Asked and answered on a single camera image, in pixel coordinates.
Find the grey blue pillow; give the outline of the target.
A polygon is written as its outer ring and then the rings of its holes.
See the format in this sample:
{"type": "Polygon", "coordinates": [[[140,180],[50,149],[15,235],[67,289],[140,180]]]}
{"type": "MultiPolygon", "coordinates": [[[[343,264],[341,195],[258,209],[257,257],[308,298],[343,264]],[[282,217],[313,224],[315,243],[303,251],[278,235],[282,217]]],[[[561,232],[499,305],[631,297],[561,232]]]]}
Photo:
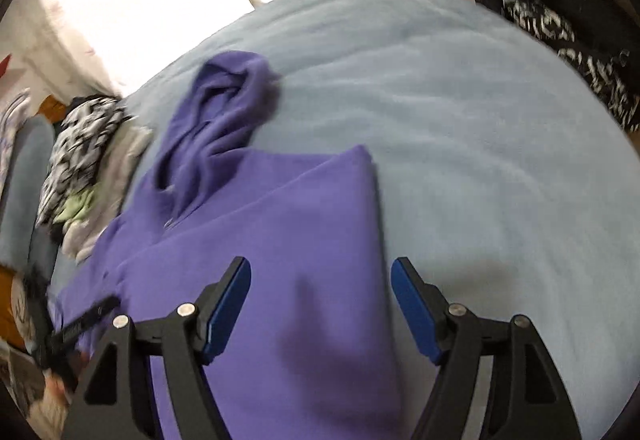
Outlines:
{"type": "Polygon", "coordinates": [[[17,272],[37,269],[46,279],[58,247],[36,220],[54,141],[53,127],[42,115],[25,122],[16,135],[1,198],[1,264],[17,272]]]}

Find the black white patterned garment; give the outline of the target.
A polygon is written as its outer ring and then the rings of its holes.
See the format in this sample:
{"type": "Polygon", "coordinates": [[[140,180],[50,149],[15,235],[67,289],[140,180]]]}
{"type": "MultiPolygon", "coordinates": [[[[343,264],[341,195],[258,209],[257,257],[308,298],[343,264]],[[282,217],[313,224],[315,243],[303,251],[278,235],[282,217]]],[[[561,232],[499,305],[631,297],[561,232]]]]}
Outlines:
{"type": "Polygon", "coordinates": [[[127,113],[119,98],[81,98],[65,115],[40,192],[36,226],[47,226],[64,202],[94,184],[102,156],[127,113]]]}

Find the cream folded garment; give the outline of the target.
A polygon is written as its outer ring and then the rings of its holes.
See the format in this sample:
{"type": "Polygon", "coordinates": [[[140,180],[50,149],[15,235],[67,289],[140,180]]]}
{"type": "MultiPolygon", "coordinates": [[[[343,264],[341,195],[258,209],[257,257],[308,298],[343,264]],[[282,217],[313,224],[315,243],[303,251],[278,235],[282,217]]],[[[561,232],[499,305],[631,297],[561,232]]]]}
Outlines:
{"type": "Polygon", "coordinates": [[[115,219],[124,203],[132,176],[153,139],[153,130],[127,121],[120,125],[108,145],[96,175],[94,202],[85,219],[62,225],[62,251],[80,263],[87,259],[96,241],[115,219]]]}

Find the light blue fleece blanket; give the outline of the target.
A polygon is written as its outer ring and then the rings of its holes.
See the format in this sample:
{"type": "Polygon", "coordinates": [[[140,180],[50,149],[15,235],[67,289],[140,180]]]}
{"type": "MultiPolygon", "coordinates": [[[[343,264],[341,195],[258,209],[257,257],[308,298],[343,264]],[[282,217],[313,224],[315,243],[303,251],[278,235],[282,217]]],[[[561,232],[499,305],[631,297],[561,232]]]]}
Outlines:
{"type": "Polygon", "coordinates": [[[224,52],[262,56],[273,76],[252,148],[370,155],[395,439],[412,431],[435,375],[386,290],[399,256],[480,316],[529,316],[582,435],[602,437],[639,380],[639,159],[585,82],[465,0],[274,0],[128,98],[157,129],[128,204],[198,71],[224,52]]]}

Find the floral patterned pillow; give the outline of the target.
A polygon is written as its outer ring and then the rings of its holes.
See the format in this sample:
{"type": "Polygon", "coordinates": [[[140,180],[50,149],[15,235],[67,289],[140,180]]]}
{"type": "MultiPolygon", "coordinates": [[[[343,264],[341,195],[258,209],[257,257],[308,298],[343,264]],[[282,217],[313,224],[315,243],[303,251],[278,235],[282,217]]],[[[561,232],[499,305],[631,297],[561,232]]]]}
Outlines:
{"type": "Polygon", "coordinates": [[[21,90],[6,106],[1,116],[0,193],[3,193],[12,160],[16,135],[29,119],[30,89],[21,90]]]}

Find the black white clothes pile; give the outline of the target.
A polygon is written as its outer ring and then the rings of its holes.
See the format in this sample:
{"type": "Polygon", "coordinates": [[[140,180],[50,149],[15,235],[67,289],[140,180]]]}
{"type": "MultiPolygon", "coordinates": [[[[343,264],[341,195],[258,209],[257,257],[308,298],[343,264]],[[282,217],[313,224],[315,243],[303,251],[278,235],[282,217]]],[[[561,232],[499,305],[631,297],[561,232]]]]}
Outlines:
{"type": "Polygon", "coordinates": [[[639,131],[639,62],[623,48],[606,52],[587,45],[570,22],[534,0],[504,5],[504,18],[548,46],[587,83],[625,133],[639,131]]]}

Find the purple hoodie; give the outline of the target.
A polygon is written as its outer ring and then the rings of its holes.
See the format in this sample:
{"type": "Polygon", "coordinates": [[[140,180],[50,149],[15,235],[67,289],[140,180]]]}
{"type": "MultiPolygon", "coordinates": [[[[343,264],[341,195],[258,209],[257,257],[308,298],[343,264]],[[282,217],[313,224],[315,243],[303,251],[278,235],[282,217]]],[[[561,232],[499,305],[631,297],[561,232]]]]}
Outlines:
{"type": "Polygon", "coordinates": [[[204,63],[127,208],[58,294],[54,321],[108,295],[137,321],[166,316],[242,256],[250,290],[205,370],[232,437],[395,439],[400,390],[370,155],[252,148],[272,81],[253,52],[204,63]]]}

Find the light green folded garment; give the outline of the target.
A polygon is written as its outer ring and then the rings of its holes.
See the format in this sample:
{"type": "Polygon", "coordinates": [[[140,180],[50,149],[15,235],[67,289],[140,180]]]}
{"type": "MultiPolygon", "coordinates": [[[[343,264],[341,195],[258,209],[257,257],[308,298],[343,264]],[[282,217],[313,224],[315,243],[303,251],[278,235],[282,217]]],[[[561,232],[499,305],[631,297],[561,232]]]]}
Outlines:
{"type": "Polygon", "coordinates": [[[94,202],[94,191],[90,188],[71,195],[53,219],[55,225],[67,225],[82,220],[90,213],[94,202]]]}

